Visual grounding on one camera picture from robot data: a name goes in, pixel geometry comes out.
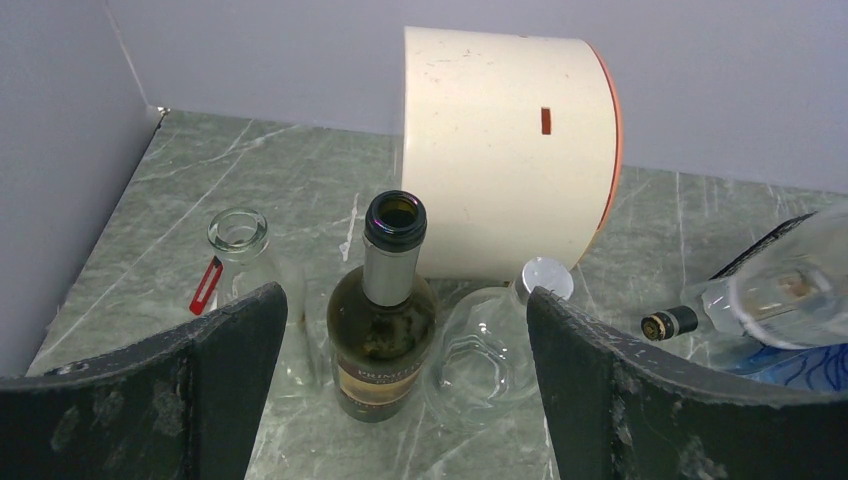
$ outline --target gray wall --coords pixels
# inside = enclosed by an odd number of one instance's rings
[[[109,0],[154,105],[386,132],[405,24],[577,37],[631,165],[848,192],[848,3]]]
[[[0,2],[0,375],[26,371],[158,122],[104,6]]]

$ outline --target silver lid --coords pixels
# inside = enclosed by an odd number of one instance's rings
[[[574,280],[568,269],[558,260],[548,257],[536,257],[525,263],[513,285],[524,305],[536,287],[550,290],[563,300],[568,300],[574,292]]]

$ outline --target black bottle cap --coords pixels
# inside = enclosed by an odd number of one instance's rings
[[[655,342],[688,333],[698,328],[698,316],[691,308],[679,305],[642,319],[642,333]]]
[[[383,192],[365,212],[365,238],[386,252],[401,253],[418,247],[426,231],[424,204],[409,192]]]

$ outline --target wine label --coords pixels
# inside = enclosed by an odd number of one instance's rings
[[[409,393],[422,362],[423,358],[409,368],[385,374],[362,370],[340,356],[339,387],[345,397],[362,408],[386,408]]]

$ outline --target marble surface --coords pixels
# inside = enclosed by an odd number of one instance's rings
[[[279,251],[305,266],[307,315],[326,342],[328,295],[363,260],[364,208],[392,185],[392,139],[173,112],[162,123],[29,374],[105,353],[193,316],[224,208],[263,212]],[[625,168],[605,230],[574,269],[577,306],[638,331],[683,284],[705,280],[781,221],[834,194]],[[434,282],[446,306],[481,286]],[[662,344],[698,359],[690,336]],[[358,423],[327,384],[311,399],[269,398],[249,479],[558,478],[538,396],[487,430],[439,425],[415,394],[396,417]],[[560,465],[565,471],[567,465]]]

